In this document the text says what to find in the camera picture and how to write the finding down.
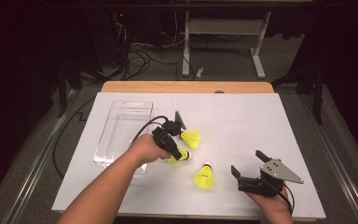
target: human hand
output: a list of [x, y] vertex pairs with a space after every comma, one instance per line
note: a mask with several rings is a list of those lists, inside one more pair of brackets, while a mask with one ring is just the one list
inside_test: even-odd
[[[289, 212], [289, 205], [280, 195], [277, 194], [274, 197], [265, 197], [250, 192], [245, 193], [253, 201], [255, 201], [255, 203], [257, 203], [264, 216], [271, 224], [293, 223], [291, 214]], [[283, 187], [281, 194], [287, 198], [286, 187]]]
[[139, 166], [144, 163], [155, 161], [158, 158], [169, 159], [171, 153], [158, 147], [149, 133], [139, 136], [135, 142], [130, 145], [126, 154], [130, 154], [137, 160]]

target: shuttlecock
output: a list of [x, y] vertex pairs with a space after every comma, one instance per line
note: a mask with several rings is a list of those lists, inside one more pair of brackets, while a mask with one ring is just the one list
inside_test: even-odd
[[214, 186], [210, 163], [203, 164], [202, 168], [194, 176], [193, 182], [201, 189], [211, 189]]
[[201, 139], [201, 132], [200, 131], [187, 131], [182, 132], [180, 137], [191, 147], [195, 148], [199, 145]]
[[[184, 149], [182, 149], [181, 147], [178, 147], [178, 150], [180, 152], [180, 154], [182, 154], [182, 157], [179, 159], [179, 161], [188, 161], [190, 160], [190, 153]], [[176, 158], [175, 157], [170, 157], [169, 159], [167, 159], [168, 163], [174, 163], [176, 162]]]

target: clear plastic container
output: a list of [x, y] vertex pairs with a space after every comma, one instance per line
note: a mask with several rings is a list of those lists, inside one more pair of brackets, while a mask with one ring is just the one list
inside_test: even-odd
[[[94, 161], [106, 169], [130, 146], [135, 135], [150, 121], [153, 102], [114, 101], [106, 120], [100, 142], [95, 150]], [[148, 133], [146, 127], [142, 133]], [[135, 173], [144, 173], [146, 164]]]

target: human arm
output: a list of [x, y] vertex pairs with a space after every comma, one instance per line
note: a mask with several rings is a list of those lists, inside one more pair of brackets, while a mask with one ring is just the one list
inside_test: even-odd
[[135, 170], [144, 163], [170, 157], [154, 143], [152, 135], [139, 136], [75, 198], [57, 223], [113, 223]]
[[[264, 197], [259, 194], [245, 192], [260, 207], [270, 224], [291, 224], [293, 223], [288, 204], [278, 194], [274, 197]], [[287, 198], [286, 188], [283, 187], [281, 194]]]

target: metal rail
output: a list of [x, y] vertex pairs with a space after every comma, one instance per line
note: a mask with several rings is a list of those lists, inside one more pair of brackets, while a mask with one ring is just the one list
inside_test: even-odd
[[312, 106], [310, 104], [309, 99], [305, 95], [299, 95], [299, 98], [304, 107], [306, 108], [307, 113], [309, 114], [314, 126], [316, 127], [318, 134], [322, 139], [322, 142], [324, 143], [324, 152], [326, 154], [326, 158], [330, 162], [333, 172], [336, 174], [338, 183], [342, 187], [342, 191], [347, 197], [347, 200], [351, 205], [353, 213], [356, 215], [358, 220], [358, 189], [351, 181], [351, 178], [345, 170], [345, 167], [342, 164], [341, 160], [339, 159], [339, 156], [337, 155], [334, 146], [327, 137], [327, 134], [324, 131], [324, 127], [322, 125], [319, 125], [314, 116], [312, 115]]
[[69, 93], [68, 106], [66, 108], [66, 111], [63, 113], [62, 117], [57, 120], [53, 130], [48, 136], [46, 143], [43, 145], [43, 148], [34, 160], [33, 165], [31, 166], [27, 176], [25, 177], [21, 185], [19, 192], [17, 193], [17, 197], [14, 203], [11, 205], [10, 209], [5, 215], [4, 220], [2, 221], [3, 224], [14, 224], [20, 221], [22, 212], [24, 211], [25, 206], [31, 198], [32, 193], [34, 192], [34, 188], [36, 187], [37, 182], [39, 181], [39, 178], [42, 175], [43, 170], [45, 169], [46, 163], [50, 158], [52, 149], [54, 148], [54, 145], [58, 140], [60, 132], [62, 131], [62, 127], [64, 126], [65, 122], [67, 122], [68, 111], [71, 111], [78, 94], [78, 91], [73, 90], [71, 90], [71, 92]]

